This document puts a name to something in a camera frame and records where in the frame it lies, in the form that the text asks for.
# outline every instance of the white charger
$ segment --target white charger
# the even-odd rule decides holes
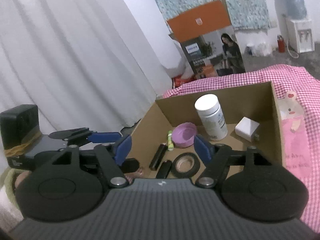
[[[242,138],[253,142],[254,140],[259,140],[259,135],[257,129],[259,123],[255,122],[247,117],[242,118],[242,120],[236,125],[235,132],[236,135],[241,136]]]

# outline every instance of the metal screw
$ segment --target metal screw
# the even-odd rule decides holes
[[[214,183],[214,179],[209,178],[209,177],[202,177],[198,180],[199,184],[203,186],[210,186]]]
[[[126,179],[125,178],[122,178],[122,177],[114,177],[110,180],[111,184],[113,185],[117,185],[117,186],[120,186],[120,185],[123,185],[126,183]]]

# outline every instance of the pink lid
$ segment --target pink lid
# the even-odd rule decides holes
[[[197,127],[191,122],[178,125],[172,132],[172,141],[178,148],[186,148],[193,145],[197,134]]]

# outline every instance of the white pill bottle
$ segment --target white pill bottle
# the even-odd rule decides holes
[[[207,94],[198,98],[195,108],[212,141],[219,141],[227,136],[227,124],[216,95]]]

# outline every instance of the red thermos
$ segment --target red thermos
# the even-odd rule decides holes
[[[285,43],[281,35],[278,35],[278,50],[280,53],[285,52]]]

